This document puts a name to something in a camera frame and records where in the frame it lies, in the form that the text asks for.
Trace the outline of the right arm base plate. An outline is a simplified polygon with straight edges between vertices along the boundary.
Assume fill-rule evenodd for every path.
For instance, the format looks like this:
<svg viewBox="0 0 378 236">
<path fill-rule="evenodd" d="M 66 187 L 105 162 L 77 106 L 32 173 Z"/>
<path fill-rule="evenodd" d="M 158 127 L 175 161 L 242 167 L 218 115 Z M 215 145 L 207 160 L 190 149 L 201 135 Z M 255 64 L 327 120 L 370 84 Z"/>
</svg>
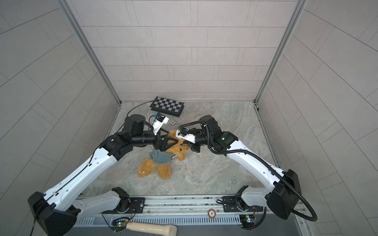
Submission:
<svg viewBox="0 0 378 236">
<path fill-rule="evenodd" d="M 241 210 L 237 206 L 234 196 L 222 196 L 221 201 L 224 212 L 264 212 L 264 207 L 261 206 L 249 206 L 246 210 Z"/>
</svg>

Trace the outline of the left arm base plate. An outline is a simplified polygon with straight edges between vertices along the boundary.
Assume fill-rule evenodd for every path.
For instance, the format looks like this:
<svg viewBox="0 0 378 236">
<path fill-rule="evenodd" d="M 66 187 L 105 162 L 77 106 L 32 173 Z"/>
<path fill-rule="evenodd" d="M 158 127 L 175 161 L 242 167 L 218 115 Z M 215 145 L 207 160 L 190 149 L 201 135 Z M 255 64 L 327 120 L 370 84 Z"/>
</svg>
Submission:
<svg viewBox="0 0 378 236">
<path fill-rule="evenodd" d="M 117 210 L 119 214 L 142 214 L 145 205 L 144 197 L 131 197 L 129 198 L 129 204 L 126 209 Z"/>
</svg>

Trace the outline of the grey-green teddy sweater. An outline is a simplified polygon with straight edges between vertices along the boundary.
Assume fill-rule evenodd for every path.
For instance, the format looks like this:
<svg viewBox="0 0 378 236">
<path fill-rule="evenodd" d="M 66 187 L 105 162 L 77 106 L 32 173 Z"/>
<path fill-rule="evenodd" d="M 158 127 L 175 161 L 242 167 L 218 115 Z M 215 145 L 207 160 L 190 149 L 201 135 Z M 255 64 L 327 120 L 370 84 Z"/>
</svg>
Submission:
<svg viewBox="0 0 378 236">
<path fill-rule="evenodd" d="M 157 165 L 165 165 L 170 163 L 176 155 L 174 153 L 167 153 L 154 149 L 149 153 L 149 158 Z"/>
</svg>

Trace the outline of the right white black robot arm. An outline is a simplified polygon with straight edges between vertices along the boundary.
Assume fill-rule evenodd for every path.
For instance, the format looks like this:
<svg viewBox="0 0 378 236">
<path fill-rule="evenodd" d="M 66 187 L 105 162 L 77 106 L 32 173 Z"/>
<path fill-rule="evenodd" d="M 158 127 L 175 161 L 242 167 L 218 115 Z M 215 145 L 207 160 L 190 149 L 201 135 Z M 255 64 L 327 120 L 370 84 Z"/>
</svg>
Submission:
<svg viewBox="0 0 378 236">
<path fill-rule="evenodd" d="M 207 146 L 212 153 L 238 162 L 264 185 L 265 190 L 260 194 L 248 186 L 242 187 L 234 197 L 239 210 L 267 207 L 281 219 L 288 219 L 292 213 L 300 214 L 294 209 L 301 196 L 298 176 L 292 170 L 285 172 L 253 153 L 237 136 L 222 131 L 211 115 L 180 126 L 176 136 L 184 139 L 192 151 L 200 152 L 201 146 Z"/>
</svg>

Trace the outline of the tan teddy bear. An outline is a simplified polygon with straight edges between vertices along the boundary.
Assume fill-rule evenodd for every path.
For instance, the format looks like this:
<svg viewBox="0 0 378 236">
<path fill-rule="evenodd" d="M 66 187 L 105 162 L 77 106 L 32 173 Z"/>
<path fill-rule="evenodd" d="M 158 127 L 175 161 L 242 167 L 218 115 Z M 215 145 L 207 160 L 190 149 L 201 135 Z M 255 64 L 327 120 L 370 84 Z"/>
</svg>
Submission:
<svg viewBox="0 0 378 236">
<path fill-rule="evenodd" d="M 138 167 L 137 175 L 140 178 L 146 177 L 151 174 L 154 169 L 157 169 L 157 174 L 162 180 L 168 180 L 171 176 L 170 163 L 173 159 L 184 161 L 186 159 L 186 152 L 190 150 L 190 147 L 183 144 L 184 139 L 176 137 L 175 130 L 169 132 L 168 137 L 177 140 L 168 141 L 168 144 L 173 144 L 166 151 L 160 151 L 154 149 L 149 153 L 149 157 Z"/>
</svg>

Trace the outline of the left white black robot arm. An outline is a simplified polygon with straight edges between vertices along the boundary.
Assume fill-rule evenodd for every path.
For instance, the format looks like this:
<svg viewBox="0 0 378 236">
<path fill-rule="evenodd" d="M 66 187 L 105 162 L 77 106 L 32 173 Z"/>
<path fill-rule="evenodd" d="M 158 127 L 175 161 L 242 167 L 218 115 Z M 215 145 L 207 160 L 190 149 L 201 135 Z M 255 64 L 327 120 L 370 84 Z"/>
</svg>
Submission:
<svg viewBox="0 0 378 236">
<path fill-rule="evenodd" d="M 130 210 L 135 213 L 129 194 L 120 187 L 81 201 L 77 197 L 134 147 L 152 145 L 159 151 L 166 151 L 176 144 L 177 141 L 167 134 L 160 133 L 168 120 L 161 113 L 157 114 L 153 124 L 138 114 L 125 118 L 122 130 L 101 142 L 93 154 L 69 176 L 46 192 L 35 192 L 28 198 L 33 224 L 38 224 L 49 236 L 63 236 L 76 222 L 104 211 L 125 213 Z"/>
</svg>

